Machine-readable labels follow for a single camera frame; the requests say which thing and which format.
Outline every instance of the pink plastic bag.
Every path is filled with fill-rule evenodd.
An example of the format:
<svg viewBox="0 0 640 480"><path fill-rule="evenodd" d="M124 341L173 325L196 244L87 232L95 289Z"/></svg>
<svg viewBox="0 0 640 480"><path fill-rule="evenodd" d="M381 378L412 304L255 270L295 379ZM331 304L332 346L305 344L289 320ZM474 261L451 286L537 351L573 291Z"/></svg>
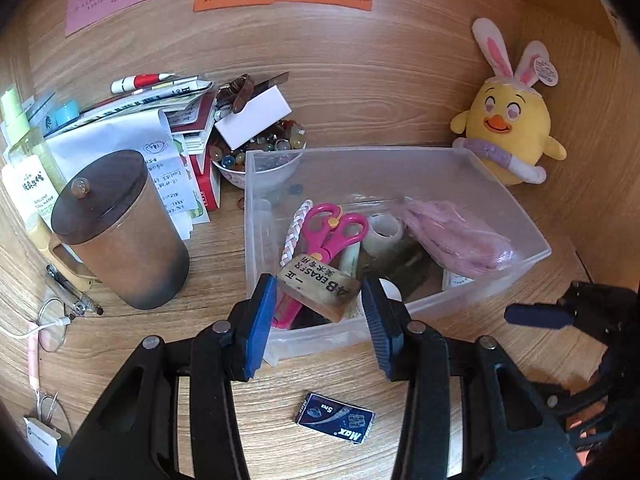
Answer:
<svg viewBox="0 0 640 480"><path fill-rule="evenodd" d="M451 202L407 199L393 213L437 264L460 276L479 278L517 260L508 238Z"/></svg>

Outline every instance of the red and white pen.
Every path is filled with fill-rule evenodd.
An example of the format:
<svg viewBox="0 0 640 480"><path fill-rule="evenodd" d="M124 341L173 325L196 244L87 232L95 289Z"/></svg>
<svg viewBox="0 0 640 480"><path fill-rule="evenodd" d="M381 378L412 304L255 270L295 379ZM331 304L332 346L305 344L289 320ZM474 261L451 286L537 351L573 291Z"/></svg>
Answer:
<svg viewBox="0 0 640 480"><path fill-rule="evenodd" d="M111 83L112 94L124 94L124 92L131 92L145 86L155 85L165 79L169 79L175 74L139 74L130 75L124 79L118 79Z"/></svg>

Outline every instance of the round paper tag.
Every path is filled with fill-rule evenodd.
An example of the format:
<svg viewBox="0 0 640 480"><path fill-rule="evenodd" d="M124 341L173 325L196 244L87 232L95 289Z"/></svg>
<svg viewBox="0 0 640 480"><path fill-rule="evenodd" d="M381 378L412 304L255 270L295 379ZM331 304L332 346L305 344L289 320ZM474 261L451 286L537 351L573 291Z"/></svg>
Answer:
<svg viewBox="0 0 640 480"><path fill-rule="evenodd" d="M533 60L533 72L547 86L556 86L558 84L558 70L544 57L537 57Z"/></svg>

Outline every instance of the blue small box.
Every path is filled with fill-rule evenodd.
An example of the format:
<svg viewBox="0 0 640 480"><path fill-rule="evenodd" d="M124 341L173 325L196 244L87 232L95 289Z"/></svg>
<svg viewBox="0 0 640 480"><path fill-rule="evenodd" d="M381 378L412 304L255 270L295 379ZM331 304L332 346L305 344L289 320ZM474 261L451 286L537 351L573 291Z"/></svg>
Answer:
<svg viewBox="0 0 640 480"><path fill-rule="evenodd" d="M295 422L305 428L349 440L353 444L362 444L369 434L375 415L371 410L308 393Z"/></svg>

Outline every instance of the yellow chick plush toy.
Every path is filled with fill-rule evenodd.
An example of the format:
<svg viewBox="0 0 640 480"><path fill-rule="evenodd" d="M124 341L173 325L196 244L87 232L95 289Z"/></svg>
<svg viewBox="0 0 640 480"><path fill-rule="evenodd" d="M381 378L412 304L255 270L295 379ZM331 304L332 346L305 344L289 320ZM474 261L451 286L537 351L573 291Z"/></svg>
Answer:
<svg viewBox="0 0 640 480"><path fill-rule="evenodd" d="M539 57L548 60L549 53L543 43L532 41L514 74L495 23L479 18L472 30L495 77L484 82L471 108L450 122L454 133L466 131L466 139L456 139L453 146L474 152L505 186L541 184L546 172L536 163L542 154L556 160L566 158L562 144L549 136L549 112L532 88L539 79L534 62Z"/></svg>

